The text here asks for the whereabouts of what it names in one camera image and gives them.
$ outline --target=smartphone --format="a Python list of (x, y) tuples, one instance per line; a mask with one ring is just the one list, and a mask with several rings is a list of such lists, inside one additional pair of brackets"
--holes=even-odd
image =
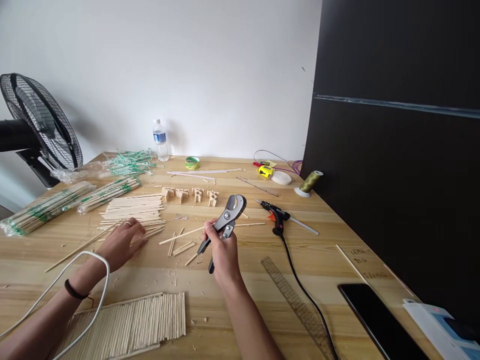
[(428, 359), (370, 286), (341, 284), (338, 289), (385, 359)]

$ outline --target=black wristband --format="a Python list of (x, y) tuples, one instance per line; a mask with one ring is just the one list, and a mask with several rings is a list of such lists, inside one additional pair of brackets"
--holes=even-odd
[(65, 289), (75, 299), (83, 300), (89, 297), (89, 294), (83, 296), (83, 295), (80, 295), (78, 292), (76, 292), (72, 287), (72, 285), (70, 285), (70, 281), (68, 279), (65, 280)]

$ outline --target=plastic water bottle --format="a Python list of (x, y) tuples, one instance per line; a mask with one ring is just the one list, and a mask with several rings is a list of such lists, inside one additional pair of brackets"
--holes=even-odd
[(160, 119), (153, 120), (153, 138), (156, 142), (156, 155), (158, 156), (158, 160), (167, 161), (169, 159), (167, 134), (162, 124), (160, 124)]

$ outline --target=black wall panel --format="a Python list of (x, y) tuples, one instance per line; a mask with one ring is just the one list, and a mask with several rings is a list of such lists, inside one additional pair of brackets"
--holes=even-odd
[[(324, 0), (314, 92), (480, 109), (478, 2)], [(301, 175), (426, 303), (480, 334), (480, 120), (313, 99)]]

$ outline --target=metal ruler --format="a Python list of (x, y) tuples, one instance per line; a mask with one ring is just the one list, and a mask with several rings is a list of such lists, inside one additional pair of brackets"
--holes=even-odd
[[(334, 360), (323, 323), (317, 319), (317, 316), (309, 310), (297, 293), (292, 289), (289, 282), (282, 275), (270, 256), (261, 260), (260, 263), (265, 268), (267, 274), (270, 275), (276, 287), (280, 290), (286, 302), (290, 305), (296, 317), (303, 324), (305, 330), (320, 349), (325, 359)], [(338, 358), (345, 360), (345, 357), (337, 347), (335, 347), (335, 350)]]
[(260, 190), (262, 190), (262, 191), (264, 191), (264, 192), (266, 192), (266, 193), (269, 193), (270, 195), (273, 195), (273, 196), (275, 196), (275, 197), (277, 197), (277, 198), (280, 196), (280, 194), (274, 194), (273, 192), (270, 192), (270, 191), (268, 191), (268, 190), (266, 190), (266, 189), (264, 189), (264, 188), (261, 188), (261, 187), (259, 187), (259, 186), (257, 186), (257, 185), (252, 184), (252, 183), (250, 182), (250, 180), (248, 180), (246, 177), (237, 176), (236, 178), (237, 178), (238, 180), (242, 180), (244, 183), (247, 183), (247, 184), (249, 184), (249, 185), (252, 185), (253, 187), (256, 187), (257, 189), (260, 189)]

